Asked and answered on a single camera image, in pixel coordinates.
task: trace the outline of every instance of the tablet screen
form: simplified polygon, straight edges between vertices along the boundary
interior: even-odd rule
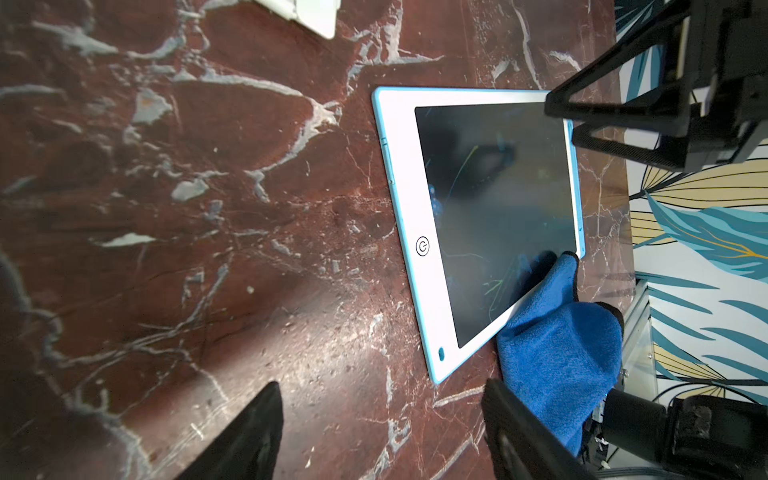
[[[461,348],[576,251],[563,120],[542,103],[415,115]]]

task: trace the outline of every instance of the red marble surface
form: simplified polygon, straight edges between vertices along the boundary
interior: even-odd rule
[[[236,3],[2,6],[2,476],[173,478],[275,379],[276,478],[490,478],[495,352],[429,381],[370,93],[552,88],[613,3]],[[581,298],[626,308],[624,162],[578,159]]]

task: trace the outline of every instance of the white tablet frame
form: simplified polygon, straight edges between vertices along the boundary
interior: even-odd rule
[[[458,347],[414,109],[443,105],[543,102],[546,96],[546,91],[404,87],[379,87],[372,94],[376,125],[379,129],[400,241],[406,258],[406,269],[419,321],[422,346],[429,376],[434,383],[442,382],[485,345],[504,326],[520,301],[486,326],[462,348]],[[571,144],[571,131],[572,123],[564,121],[563,141],[567,146],[568,169],[571,175],[576,253],[582,257],[584,256],[584,227],[581,218],[578,168],[575,149]],[[424,244],[422,238],[426,238],[429,242],[429,251],[423,256],[416,251],[417,242],[422,246]]]

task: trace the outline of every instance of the blue tablet edge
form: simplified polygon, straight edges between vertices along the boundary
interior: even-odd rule
[[[400,239],[400,247],[402,248],[403,256],[406,259],[406,274],[408,275],[408,283],[411,286],[411,294],[413,296],[413,306],[415,307],[416,312],[416,321],[419,323],[419,336],[422,339],[422,345],[424,346],[424,358],[427,362],[427,371],[429,372],[429,378],[432,380],[433,383],[436,385],[439,385],[442,383],[443,380],[447,379],[451,376],[453,372],[457,370],[458,367],[460,367],[462,364],[459,364],[451,370],[445,378],[441,380],[437,380],[433,376],[434,368],[433,368],[433,361],[432,358],[427,354],[427,352],[431,352],[429,349],[429,342],[424,337],[424,325],[422,321],[422,311],[420,307],[420,299],[419,299],[419,290],[416,287],[416,283],[413,281],[413,276],[411,273],[411,253],[410,249],[407,245],[403,243],[403,238],[400,232],[404,231],[402,221],[401,221],[401,215],[400,215],[400,204],[397,200],[397,185],[395,184],[395,181],[392,179],[392,161],[389,157],[389,143],[386,139],[386,129],[384,128],[384,124],[381,122],[381,104],[379,102],[379,93],[384,90],[422,90],[420,87],[377,87],[374,89],[373,93],[371,93],[371,100],[373,102],[373,117],[376,120],[376,129],[379,131],[379,146],[382,149],[382,157],[384,159],[384,166],[386,170],[386,176],[387,181],[389,183],[389,196],[392,199],[392,206],[395,210],[395,222],[397,224],[397,236]],[[456,90],[456,91],[485,91],[486,89],[482,88],[445,88],[443,90]],[[520,92],[529,92],[530,90],[512,90],[512,91],[520,91]],[[580,248],[579,252],[577,252],[577,255],[579,258],[583,258],[585,255],[586,247],[584,245],[584,216],[581,212],[581,187],[579,184],[579,176],[578,176],[578,161],[576,158],[576,147],[573,145],[573,130],[574,125],[573,121],[568,120],[568,143],[570,144],[571,148],[571,165],[572,165],[572,171],[573,171],[573,188],[576,193],[576,215],[578,218],[578,235],[580,237]]]
[[[432,361],[432,358],[427,354],[427,352],[431,352],[429,349],[429,342],[427,341],[426,337],[424,337],[424,322],[423,322],[423,315],[421,310],[421,301],[419,297],[419,289],[416,288],[416,282],[413,281],[413,275],[411,272],[411,253],[410,249],[407,245],[405,245],[403,242],[402,235],[400,232],[404,231],[404,228],[402,226],[402,220],[401,220],[401,214],[400,214],[400,203],[397,200],[397,185],[395,184],[395,181],[392,179],[392,161],[389,158],[389,145],[387,144],[386,140],[386,129],[384,128],[384,124],[381,122],[381,105],[379,102],[379,92],[382,90],[393,90],[394,88],[377,88],[373,91],[371,94],[371,99],[373,100],[373,113],[374,117],[376,118],[376,129],[379,131],[379,145],[382,148],[382,157],[384,158],[384,167],[386,170],[386,176],[387,176],[387,182],[389,183],[389,196],[392,198],[392,206],[395,208],[395,222],[397,224],[397,237],[400,239],[400,247],[402,248],[402,254],[406,259],[406,273],[408,275],[408,283],[411,286],[411,295],[413,296],[413,306],[416,311],[416,321],[419,323],[419,336],[422,339],[422,345],[424,349],[424,358],[427,362],[427,372],[429,373],[429,378],[432,380],[433,383],[436,385],[439,385],[442,383],[443,380],[447,379],[451,373],[455,371],[452,370],[448,375],[445,376],[444,379],[437,380],[434,377],[434,362]]]
[[[573,188],[576,193],[576,220],[578,221],[579,251],[576,252],[579,258],[584,258],[587,254],[587,246],[584,244],[584,214],[581,212],[581,183],[578,179],[578,159],[576,158],[576,147],[574,146],[574,122],[566,120],[568,123],[568,144],[571,147],[571,166],[573,174]]]

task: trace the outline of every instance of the microfiber cloth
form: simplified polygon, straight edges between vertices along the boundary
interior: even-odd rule
[[[614,307],[578,301],[578,262],[563,253],[496,336],[504,384],[573,455],[617,381],[624,325]]]

